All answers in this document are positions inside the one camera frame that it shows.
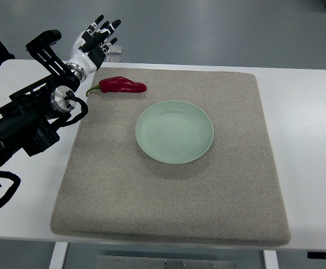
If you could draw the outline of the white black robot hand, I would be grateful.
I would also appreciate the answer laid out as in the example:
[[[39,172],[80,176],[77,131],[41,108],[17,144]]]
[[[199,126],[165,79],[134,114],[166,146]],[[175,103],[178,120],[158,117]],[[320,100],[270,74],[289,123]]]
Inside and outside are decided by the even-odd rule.
[[[100,15],[75,40],[66,65],[80,82],[84,82],[89,74],[101,67],[109,50],[117,41],[117,38],[108,39],[120,24],[119,19],[113,22],[104,21],[104,16]]]

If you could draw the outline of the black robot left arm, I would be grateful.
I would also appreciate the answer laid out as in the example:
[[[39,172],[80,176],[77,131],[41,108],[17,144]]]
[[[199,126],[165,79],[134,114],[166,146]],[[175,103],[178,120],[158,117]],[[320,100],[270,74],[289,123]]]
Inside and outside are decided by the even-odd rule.
[[[87,104],[75,96],[80,79],[51,48],[60,38],[58,30],[48,30],[26,45],[50,74],[13,93],[0,107],[0,166],[20,149],[29,156],[45,151],[59,141],[58,129],[88,113]]]

